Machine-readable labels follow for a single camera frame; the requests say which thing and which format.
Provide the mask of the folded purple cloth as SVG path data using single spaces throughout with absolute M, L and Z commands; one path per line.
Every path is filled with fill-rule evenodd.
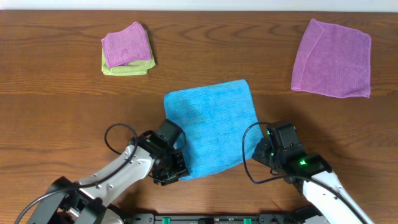
M 138 22 L 134 22 L 122 31 L 108 33 L 101 43 L 105 62 L 109 68 L 127 65 L 136 60 L 152 59 L 147 32 Z

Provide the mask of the folded green cloth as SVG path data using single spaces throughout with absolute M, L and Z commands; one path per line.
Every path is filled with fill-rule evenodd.
M 155 59 L 152 54 L 152 59 L 149 61 L 136 60 L 130 62 L 127 65 L 120 65 L 117 67 L 109 68 L 105 62 L 103 48 L 102 48 L 102 59 L 101 59 L 101 71 L 105 75 L 111 76 L 133 76 L 133 75 L 145 75 L 148 70 L 155 66 Z

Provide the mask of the blue microfiber cloth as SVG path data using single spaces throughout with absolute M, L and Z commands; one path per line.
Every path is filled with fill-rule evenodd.
M 189 171 L 184 180 L 241 164 L 264 136 L 246 80 L 170 92 L 164 108 L 166 118 L 185 133 L 177 141 Z

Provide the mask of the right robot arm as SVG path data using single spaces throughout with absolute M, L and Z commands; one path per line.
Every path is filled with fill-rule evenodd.
M 369 216 L 349 196 L 329 163 L 317 153 L 307 153 L 290 121 L 256 122 L 245 130 L 265 125 L 267 136 L 257 144 L 252 159 L 270 168 L 272 178 L 292 184 L 320 212 L 304 221 L 324 218 L 327 223 L 372 223 Z

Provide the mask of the large purple cloth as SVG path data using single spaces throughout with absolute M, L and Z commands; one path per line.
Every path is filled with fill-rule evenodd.
M 369 98 L 371 36 L 311 19 L 297 50 L 291 89 L 335 98 Z

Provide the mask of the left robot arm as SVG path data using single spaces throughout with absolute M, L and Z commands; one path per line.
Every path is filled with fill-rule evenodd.
M 17 217 L 34 209 L 29 223 L 127 223 L 128 218 L 112 202 L 132 184 L 150 177 L 162 186 L 188 175 L 182 149 L 175 148 L 185 133 L 166 119 L 157 131 L 148 130 L 133 137 L 118 158 L 92 176 L 71 182 L 57 179 L 46 194 L 28 204 Z

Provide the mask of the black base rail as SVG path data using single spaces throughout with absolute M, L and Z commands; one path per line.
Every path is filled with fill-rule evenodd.
M 127 224 L 294 224 L 300 223 L 284 213 L 260 215 L 154 215 L 135 214 Z

